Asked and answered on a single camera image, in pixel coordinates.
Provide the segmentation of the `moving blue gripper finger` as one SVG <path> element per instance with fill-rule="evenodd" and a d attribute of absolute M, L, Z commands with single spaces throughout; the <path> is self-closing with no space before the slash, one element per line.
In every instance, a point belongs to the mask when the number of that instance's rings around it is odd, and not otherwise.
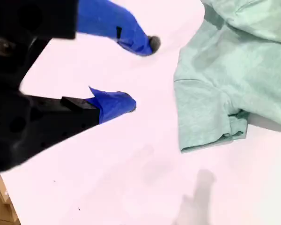
<path fill-rule="evenodd" d="M 96 89 L 91 93 L 88 99 L 54 99 L 0 90 L 0 172 L 136 109 L 136 101 L 127 93 Z"/>

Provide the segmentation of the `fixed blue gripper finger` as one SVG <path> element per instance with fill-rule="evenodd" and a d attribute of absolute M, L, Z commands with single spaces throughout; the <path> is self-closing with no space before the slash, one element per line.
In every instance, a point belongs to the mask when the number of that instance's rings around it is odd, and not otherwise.
<path fill-rule="evenodd" d="M 156 53 L 161 45 L 160 38 L 148 36 L 132 13 L 109 0 L 80 0 L 77 31 L 109 38 L 143 57 Z"/>

